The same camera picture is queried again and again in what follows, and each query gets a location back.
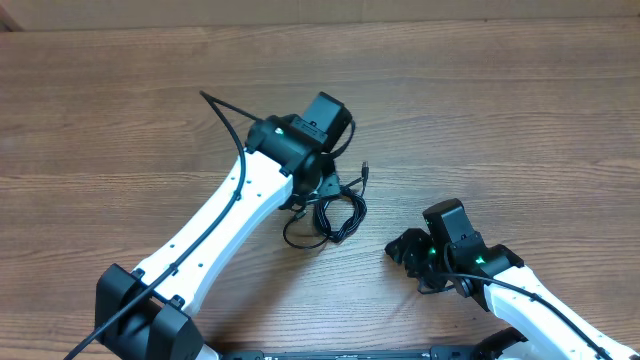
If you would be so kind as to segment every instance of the wooden surface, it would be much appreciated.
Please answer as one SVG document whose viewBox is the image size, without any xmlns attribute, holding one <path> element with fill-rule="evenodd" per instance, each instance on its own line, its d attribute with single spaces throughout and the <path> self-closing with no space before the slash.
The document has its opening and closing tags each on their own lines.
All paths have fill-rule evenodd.
<svg viewBox="0 0 640 360">
<path fill-rule="evenodd" d="M 26 31 L 635 17 L 640 0 L 0 0 Z"/>
<path fill-rule="evenodd" d="M 420 348 L 505 328 L 455 293 L 419 296 L 383 254 L 451 197 L 489 245 L 640 348 L 639 38 L 637 18 L 0 34 L 0 358 L 62 358 L 92 329 L 102 272 L 131 269 L 220 184 L 235 150 L 200 89 L 261 116 L 326 91 L 358 122 L 340 174 L 371 166 L 369 213 L 343 244 L 288 248 L 284 212 L 247 240 L 196 319 L 217 349 Z M 334 221 L 351 211 L 335 205 Z"/>
</svg>

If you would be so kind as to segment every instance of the white plastic casing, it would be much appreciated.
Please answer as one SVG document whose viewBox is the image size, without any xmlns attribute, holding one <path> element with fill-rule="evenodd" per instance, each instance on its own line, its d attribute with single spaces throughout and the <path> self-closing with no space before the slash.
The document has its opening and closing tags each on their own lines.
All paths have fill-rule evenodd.
<svg viewBox="0 0 640 360">
<path fill-rule="evenodd" d="M 157 288 L 166 300 L 174 295 L 184 299 L 182 307 L 195 316 L 213 281 L 244 240 L 264 218 L 284 204 L 293 189 L 291 175 L 280 173 L 280 164 L 256 151 L 245 152 L 247 173 L 241 199 L 198 248 Z M 220 185 L 187 224 L 153 255 L 142 260 L 136 269 L 144 270 L 142 282 L 149 285 L 211 225 L 227 205 L 238 185 L 240 159 Z"/>
<path fill-rule="evenodd" d="M 540 295 L 606 349 L 613 359 L 628 360 L 631 355 L 637 355 L 584 321 L 549 292 L 527 266 L 511 267 L 494 278 Z M 529 340 L 507 349 L 500 359 L 596 359 L 595 351 L 541 303 L 496 284 L 485 285 L 484 293 L 489 310 Z"/>
</svg>

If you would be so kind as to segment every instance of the wooden table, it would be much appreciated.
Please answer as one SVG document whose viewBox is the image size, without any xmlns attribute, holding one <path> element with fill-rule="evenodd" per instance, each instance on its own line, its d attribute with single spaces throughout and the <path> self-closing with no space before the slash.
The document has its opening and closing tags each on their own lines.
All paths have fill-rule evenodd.
<svg viewBox="0 0 640 360">
<path fill-rule="evenodd" d="M 371 166 L 369 213 L 343 244 L 287 247 L 285 212 L 247 240 L 196 319 L 216 349 L 420 348 L 505 328 L 455 292 L 420 296 L 383 253 L 451 197 L 638 349 L 639 39 L 633 18 L 0 34 L 0 358 L 62 358 L 93 327 L 102 272 L 131 269 L 220 184 L 235 150 L 200 89 L 260 116 L 326 91 L 358 122 L 342 178 Z M 334 205 L 340 222 L 351 209 Z"/>
</svg>

